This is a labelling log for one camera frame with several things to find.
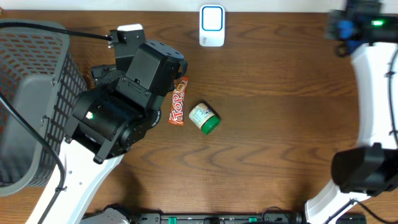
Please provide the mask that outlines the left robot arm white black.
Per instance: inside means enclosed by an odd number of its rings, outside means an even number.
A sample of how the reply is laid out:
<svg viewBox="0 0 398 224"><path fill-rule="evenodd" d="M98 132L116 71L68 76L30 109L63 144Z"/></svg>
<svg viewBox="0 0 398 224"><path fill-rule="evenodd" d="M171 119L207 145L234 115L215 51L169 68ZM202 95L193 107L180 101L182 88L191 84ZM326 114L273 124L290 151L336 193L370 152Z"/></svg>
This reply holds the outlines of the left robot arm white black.
<svg viewBox="0 0 398 224"><path fill-rule="evenodd" d="M148 40L139 24L110 32L115 63L91 69L95 87L79 93L63 132L59 158L29 223L78 223L96 191L131 146L160 120L184 56Z"/></svg>

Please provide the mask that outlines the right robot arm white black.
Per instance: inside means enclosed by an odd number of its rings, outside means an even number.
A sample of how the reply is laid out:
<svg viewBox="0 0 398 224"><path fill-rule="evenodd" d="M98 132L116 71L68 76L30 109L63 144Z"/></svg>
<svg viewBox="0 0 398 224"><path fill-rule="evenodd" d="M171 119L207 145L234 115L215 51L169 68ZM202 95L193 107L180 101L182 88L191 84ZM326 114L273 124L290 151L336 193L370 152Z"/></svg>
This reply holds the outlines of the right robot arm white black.
<svg viewBox="0 0 398 224"><path fill-rule="evenodd" d="M329 14L326 36L349 57L358 88L357 147L338 152L331 180L290 223L365 223L346 212L397 189L397 16L380 1L350 0Z"/></svg>

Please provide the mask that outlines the chocolate bar wrapper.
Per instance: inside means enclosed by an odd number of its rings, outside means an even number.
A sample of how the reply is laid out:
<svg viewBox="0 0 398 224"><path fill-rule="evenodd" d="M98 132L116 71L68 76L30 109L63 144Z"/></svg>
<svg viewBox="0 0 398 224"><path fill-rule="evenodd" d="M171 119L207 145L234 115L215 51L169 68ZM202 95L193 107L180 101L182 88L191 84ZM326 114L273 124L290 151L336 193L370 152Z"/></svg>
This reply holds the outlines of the chocolate bar wrapper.
<svg viewBox="0 0 398 224"><path fill-rule="evenodd" d="M172 105L169 114L169 123L174 125L184 125L184 101L189 78L182 77L174 81L174 91L172 94Z"/></svg>

